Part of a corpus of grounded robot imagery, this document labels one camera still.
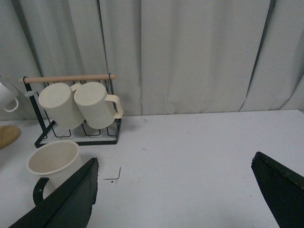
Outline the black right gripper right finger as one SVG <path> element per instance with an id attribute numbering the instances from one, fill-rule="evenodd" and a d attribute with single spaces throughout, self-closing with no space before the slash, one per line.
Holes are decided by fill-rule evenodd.
<path id="1" fill-rule="evenodd" d="M 281 228 L 304 226 L 304 178 L 262 152 L 251 168 L 277 224 Z"/>

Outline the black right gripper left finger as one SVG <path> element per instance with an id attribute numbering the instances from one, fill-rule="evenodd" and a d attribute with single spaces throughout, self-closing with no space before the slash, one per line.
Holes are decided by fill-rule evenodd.
<path id="1" fill-rule="evenodd" d="M 33 190 L 35 208 L 12 228 L 85 228 L 98 191 L 98 159 L 91 158 L 49 196 L 43 198 L 49 178 L 40 178 Z"/>

